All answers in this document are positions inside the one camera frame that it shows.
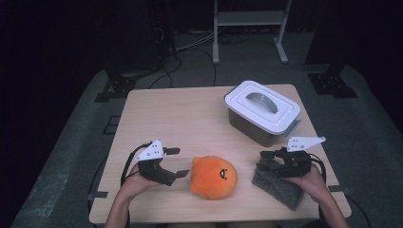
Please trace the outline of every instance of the container lid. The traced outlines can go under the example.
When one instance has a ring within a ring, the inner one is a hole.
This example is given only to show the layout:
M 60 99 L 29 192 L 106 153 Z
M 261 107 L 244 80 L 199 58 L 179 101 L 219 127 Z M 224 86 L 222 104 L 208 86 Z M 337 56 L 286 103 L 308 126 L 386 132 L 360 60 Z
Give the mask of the container lid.
M 227 106 L 252 124 L 280 135 L 299 115 L 299 105 L 274 90 L 253 81 L 244 81 L 225 95 Z

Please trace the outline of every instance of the orange plush toy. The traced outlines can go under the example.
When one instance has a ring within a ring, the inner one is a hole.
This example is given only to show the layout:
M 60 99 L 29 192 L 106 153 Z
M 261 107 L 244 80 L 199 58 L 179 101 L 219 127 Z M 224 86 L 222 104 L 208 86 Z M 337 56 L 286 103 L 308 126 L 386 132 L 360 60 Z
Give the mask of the orange plush toy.
M 237 170 L 230 162 L 216 156 L 193 159 L 191 192 L 208 200 L 219 200 L 229 196 L 237 182 Z

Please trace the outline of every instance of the dark background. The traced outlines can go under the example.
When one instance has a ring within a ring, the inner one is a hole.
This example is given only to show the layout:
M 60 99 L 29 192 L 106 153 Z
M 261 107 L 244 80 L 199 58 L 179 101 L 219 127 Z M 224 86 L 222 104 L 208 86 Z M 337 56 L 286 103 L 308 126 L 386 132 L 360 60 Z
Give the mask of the dark background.
M 1 213 L 9 226 L 91 78 L 107 64 L 158 67 L 164 1 L 0 1 Z M 172 28 L 212 29 L 213 1 L 171 1 Z M 284 5 L 220 1 L 221 9 Z M 335 56 L 358 70 L 402 131 L 403 6 L 397 0 L 294 0 L 287 30 L 317 29 L 307 64 Z

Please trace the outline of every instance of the gray cloth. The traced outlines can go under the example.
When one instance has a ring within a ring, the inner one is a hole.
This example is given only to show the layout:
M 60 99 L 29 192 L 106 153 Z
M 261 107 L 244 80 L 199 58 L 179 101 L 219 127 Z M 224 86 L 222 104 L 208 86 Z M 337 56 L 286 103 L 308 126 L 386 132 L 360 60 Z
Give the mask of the gray cloth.
M 261 158 L 259 163 L 266 167 L 274 167 L 274 160 Z M 288 208 L 296 211 L 304 196 L 303 190 L 296 184 L 279 178 L 272 171 L 260 171 L 256 168 L 252 183 L 261 188 Z

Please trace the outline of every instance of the storage box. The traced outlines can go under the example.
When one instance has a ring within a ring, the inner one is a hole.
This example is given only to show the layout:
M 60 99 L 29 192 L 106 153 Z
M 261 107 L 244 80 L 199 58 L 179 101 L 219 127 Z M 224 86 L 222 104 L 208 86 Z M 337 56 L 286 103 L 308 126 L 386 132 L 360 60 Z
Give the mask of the storage box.
M 253 81 L 241 83 L 224 100 L 229 123 L 265 147 L 276 137 L 287 137 L 299 124 L 297 103 Z

